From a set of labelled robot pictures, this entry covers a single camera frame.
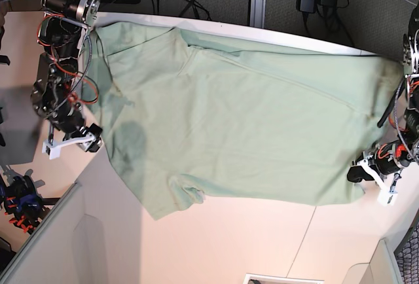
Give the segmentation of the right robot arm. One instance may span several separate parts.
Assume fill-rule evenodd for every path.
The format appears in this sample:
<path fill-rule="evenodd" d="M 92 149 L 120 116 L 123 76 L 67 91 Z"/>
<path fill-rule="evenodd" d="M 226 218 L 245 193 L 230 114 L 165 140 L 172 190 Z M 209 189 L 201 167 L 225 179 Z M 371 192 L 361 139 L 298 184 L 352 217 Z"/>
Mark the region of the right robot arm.
<path fill-rule="evenodd" d="M 83 107 L 99 100 L 98 86 L 87 72 L 92 61 L 90 32 L 100 0 L 41 0 L 41 4 L 45 14 L 37 42 L 44 51 L 30 100 L 35 113 L 50 124 L 42 152 L 50 159 L 70 145 L 96 152 L 102 128 L 86 124 Z"/>

